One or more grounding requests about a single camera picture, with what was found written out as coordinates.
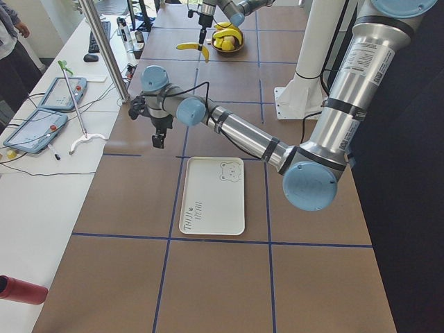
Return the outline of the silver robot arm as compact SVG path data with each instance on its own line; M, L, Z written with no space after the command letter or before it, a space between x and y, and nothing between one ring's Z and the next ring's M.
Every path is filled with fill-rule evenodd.
M272 6L273 0L257 0L257 1L241 1L236 4L234 1L223 0L203 0L202 4L198 5L196 13L199 16L198 23L201 26L199 41L197 49L201 52L205 49L203 43L206 38L207 28L212 25L214 13L219 7L223 14L229 19L232 27L238 28L248 16L264 6Z
M316 117L310 137L298 146L285 144L208 96L196 96L170 82L164 67L150 65L142 73L140 106L130 116L149 117L155 126L154 147L162 148L173 121L203 123L244 153L276 168L283 191L295 207L316 211L336 196L346 168L345 154L365 119L396 53L413 39L433 1L365 1L352 20L352 37L332 86L321 93L321 79L347 10L347 1L315 1L309 13L295 76L275 89L278 119Z

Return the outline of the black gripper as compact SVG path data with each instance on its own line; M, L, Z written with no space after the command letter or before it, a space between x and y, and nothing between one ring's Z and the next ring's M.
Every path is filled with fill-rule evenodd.
M164 148L164 136L168 129L172 129L172 116L168 114L161 118L151 117L151 122L156 128L156 135L151 137L152 145L154 148Z
M206 14L200 14L198 19L198 24L201 26L198 39L198 50L202 51L206 38L206 28L209 28L212 25L212 16Z

